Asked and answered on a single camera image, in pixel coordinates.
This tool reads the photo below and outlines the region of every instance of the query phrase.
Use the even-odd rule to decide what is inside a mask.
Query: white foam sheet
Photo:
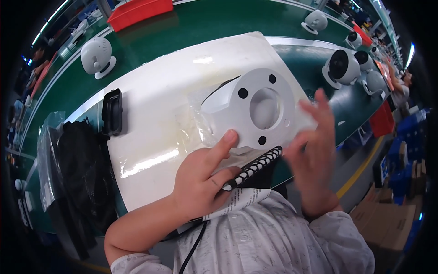
[[[108,148],[128,212],[172,193],[181,162],[192,150],[204,147],[187,96],[255,68],[277,71],[291,85],[295,102],[307,100],[260,32],[217,39],[162,56],[105,88],[100,96],[116,88],[123,94],[122,134],[111,137]],[[290,139],[301,129],[315,126],[313,119],[296,107],[295,131]],[[243,166],[262,153],[256,150],[233,157],[222,166]]]

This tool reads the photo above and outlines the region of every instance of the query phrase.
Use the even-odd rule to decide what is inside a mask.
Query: yellow floor line
[[[356,170],[356,172],[351,176],[350,179],[348,179],[348,181],[341,187],[340,190],[338,190],[338,192],[336,192],[336,196],[338,196],[338,198],[340,199],[349,189],[350,187],[355,183],[355,181],[359,178],[359,176],[362,174],[362,172],[365,170],[365,168],[368,166],[368,164],[370,163],[371,159],[373,158],[374,154],[376,154],[377,149],[379,148],[380,144],[383,141],[383,137],[381,136],[376,144],[374,145],[370,155],[368,155],[368,157],[365,159],[365,161],[360,165],[360,167]]]
[[[77,263],[77,264],[79,264],[79,265],[82,265],[83,267],[86,267],[86,268],[89,268],[89,269],[93,269],[95,271],[99,271],[99,272],[102,272],[102,273],[109,273],[109,274],[111,274],[111,270],[108,267],[101,267],[101,266],[98,266],[98,265],[95,265],[95,264],[92,264],[92,263],[86,263],[86,262],[75,260],[75,259],[72,259],[72,261]]]

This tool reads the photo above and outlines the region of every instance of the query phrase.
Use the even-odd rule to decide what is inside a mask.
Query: white blouse
[[[178,273],[202,226],[178,240],[173,273]],[[159,257],[123,256],[113,274],[171,274]],[[341,211],[307,222],[279,193],[271,191],[257,204],[213,219],[207,225],[184,273],[370,273],[374,256]]]

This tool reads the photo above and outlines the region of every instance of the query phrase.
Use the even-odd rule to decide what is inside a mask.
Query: black screw hole
[[[265,136],[260,136],[260,138],[258,139],[258,144],[262,146],[265,143],[266,143],[266,137]]]
[[[239,89],[239,97],[245,99],[248,96],[248,91],[244,88]]]
[[[277,78],[275,77],[275,75],[271,74],[269,76],[269,81],[271,82],[271,84],[275,83],[277,81]]]

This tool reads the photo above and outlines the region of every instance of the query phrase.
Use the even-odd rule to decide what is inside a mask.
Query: factory floor
[[[391,139],[386,135],[370,139],[368,143],[355,150],[341,149],[336,153],[335,172],[330,188],[340,197],[340,203],[346,212],[357,205],[368,191],[373,181],[372,165],[383,148],[384,143]],[[293,182],[286,183],[288,200],[300,213],[300,195]],[[90,258],[85,261],[72,260],[73,273],[110,273],[103,250],[104,238],[97,238],[97,246],[89,251]],[[153,247],[151,254],[161,258],[161,262],[173,269],[173,252],[176,243],[173,241],[159,243]]]

